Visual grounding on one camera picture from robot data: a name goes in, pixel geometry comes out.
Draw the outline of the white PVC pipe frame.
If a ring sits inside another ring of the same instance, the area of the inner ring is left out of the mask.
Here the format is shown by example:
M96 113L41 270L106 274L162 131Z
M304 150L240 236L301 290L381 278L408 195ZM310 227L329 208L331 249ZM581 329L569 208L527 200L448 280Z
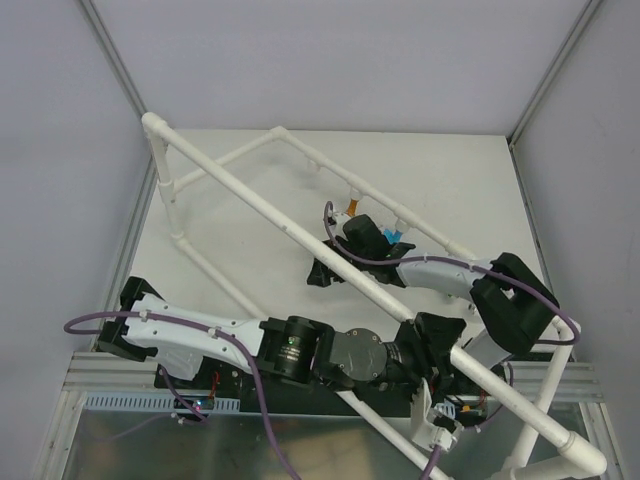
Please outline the white PVC pipe frame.
M176 206L177 193L198 178L208 176L216 180L392 318L406 320L410 316L403 304L363 272L228 172L229 163L272 141L279 140L291 145L311 163L344 180L350 186L353 199L369 197L392 211L400 231L416 229L442 246L444 254L430 255L433 259L453 257L469 261L474 269L479 268L481 261L476 260L469 250L442 235L411 210L393 201L360 176L343 169L284 128L274 128L262 137L218 159L212 159L170 128L158 115L145 113L141 122L151 146L158 175L158 190L165 206L171 236L177 247L246 310L253 309L252 302L192 247L180 224ZM558 389L572 348L580 337L577 323L557 305L550 305L549 308L556 313L550 326L557 330L558 336L553 343L554 353L547 373L534 401L528 401L513 387L504 384L492 372L493 366L484 366L464 348L455 345L451 349L453 368L493 395L503 407L523 421L520 437L499 472L502 479L585 479L603 474L607 468L606 457L597 447L579 434L563 428L548 415L549 405Z

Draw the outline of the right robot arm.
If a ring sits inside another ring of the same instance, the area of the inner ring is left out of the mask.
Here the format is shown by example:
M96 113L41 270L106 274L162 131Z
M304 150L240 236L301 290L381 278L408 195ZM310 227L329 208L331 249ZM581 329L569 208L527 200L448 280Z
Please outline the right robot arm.
M543 343L557 300L516 255L504 252L474 269L453 257L413 255L415 246L389 241L366 214L329 212L323 219L325 245L378 283L425 288L472 303L484 330L464 349L486 367L528 354Z

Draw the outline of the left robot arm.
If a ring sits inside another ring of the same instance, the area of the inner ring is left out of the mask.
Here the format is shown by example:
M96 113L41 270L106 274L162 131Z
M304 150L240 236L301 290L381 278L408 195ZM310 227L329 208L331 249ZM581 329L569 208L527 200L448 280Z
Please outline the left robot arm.
M338 331L300 316L224 318L175 307L139 277L127 280L120 301L98 335L99 349L132 361L152 358L191 389L209 382L210 358L299 387L388 383L416 391L428 382L437 390L452 382L450 351L466 327L461 318L421 312L385 342L366 328Z

